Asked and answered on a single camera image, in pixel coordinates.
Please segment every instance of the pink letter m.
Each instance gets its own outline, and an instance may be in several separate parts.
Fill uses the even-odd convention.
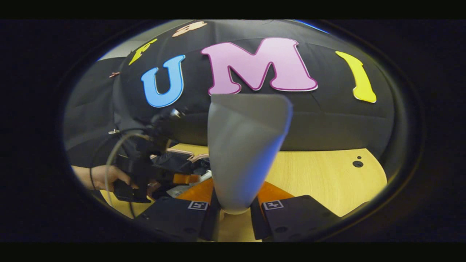
[[[292,39],[272,37],[262,40],[254,55],[229,42],[204,48],[201,53],[209,56],[213,77],[209,95],[241,91],[241,85],[233,82],[230,69],[252,90],[259,90],[271,64],[275,69],[275,78],[270,81],[272,88],[280,91],[317,89],[317,82],[309,76],[297,45]]]

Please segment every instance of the blue letter u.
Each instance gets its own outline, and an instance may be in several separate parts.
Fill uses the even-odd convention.
[[[158,68],[152,68],[145,72],[141,77],[144,84],[144,92],[147,102],[153,107],[165,107],[173,104],[183,93],[183,75],[181,73],[181,61],[185,59],[185,55],[176,56],[164,63],[164,67],[168,69],[168,78],[170,79],[170,88],[165,94],[160,94],[157,90],[155,74]]]

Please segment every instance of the letter u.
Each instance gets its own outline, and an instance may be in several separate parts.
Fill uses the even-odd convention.
[[[147,102],[153,107],[165,107],[173,104],[183,93],[183,73],[181,72],[181,61],[185,59],[185,55],[179,55],[164,63],[164,67],[168,69],[168,78],[170,79],[170,88],[164,94],[160,94],[157,90],[155,74],[158,68],[153,68],[145,72],[141,81],[144,85],[144,93]]]

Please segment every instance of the letter m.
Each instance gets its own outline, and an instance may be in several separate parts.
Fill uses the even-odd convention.
[[[309,76],[308,70],[296,46],[298,42],[287,38],[265,38],[251,54],[232,43],[220,43],[204,48],[201,53],[208,55],[212,68],[212,94],[236,94],[241,85],[233,82],[230,69],[252,89],[261,89],[270,65],[275,78],[270,86],[280,91],[311,91],[317,89],[317,82]]]

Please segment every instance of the table surface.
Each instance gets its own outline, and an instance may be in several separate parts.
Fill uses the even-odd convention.
[[[178,144],[172,149],[208,154],[205,146]],[[362,167],[353,165],[363,163]],[[338,216],[344,216],[374,198],[387,184],[383,168],[367,149],[278,152],[266,181],[294,196],[310,195]],[[109,202],[106,191],[101,191]],[[132,218],[127,202],[110,193],[113,207]],[[153,202],[133,203],[135,215]],[[219,225],[219,242],[259,242],[254,239],[251,213],[228,215]]]

